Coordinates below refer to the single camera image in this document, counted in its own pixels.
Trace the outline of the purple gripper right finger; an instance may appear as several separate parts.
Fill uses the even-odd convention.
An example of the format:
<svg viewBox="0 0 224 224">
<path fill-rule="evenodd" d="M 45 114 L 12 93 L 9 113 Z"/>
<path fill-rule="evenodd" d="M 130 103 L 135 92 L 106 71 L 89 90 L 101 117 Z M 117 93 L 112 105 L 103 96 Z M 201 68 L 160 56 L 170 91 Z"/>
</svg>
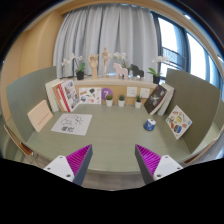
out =
<svg viewBox="0 0 224 224">
<path fill-rule="evenodd" d="M 135 145 L 135 156 L 145 184 L 152 183 L 182 169 L 169 155 L 159 156 L 153 151 Z"/>
</svg>

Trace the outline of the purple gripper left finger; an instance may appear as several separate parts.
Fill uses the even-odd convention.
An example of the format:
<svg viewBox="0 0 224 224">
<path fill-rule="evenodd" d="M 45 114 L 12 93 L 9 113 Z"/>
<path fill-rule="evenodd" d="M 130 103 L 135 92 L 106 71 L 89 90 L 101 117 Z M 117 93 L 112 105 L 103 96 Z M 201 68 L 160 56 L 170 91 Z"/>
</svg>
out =
<svg viewBox="0 0 224 224">
<path fill-rule="evenodd" d="M 44 170 L 81 186 L 92 155 L 92 145 L 87 145 L 68 156 L 59 155 Z"/>
</svg>

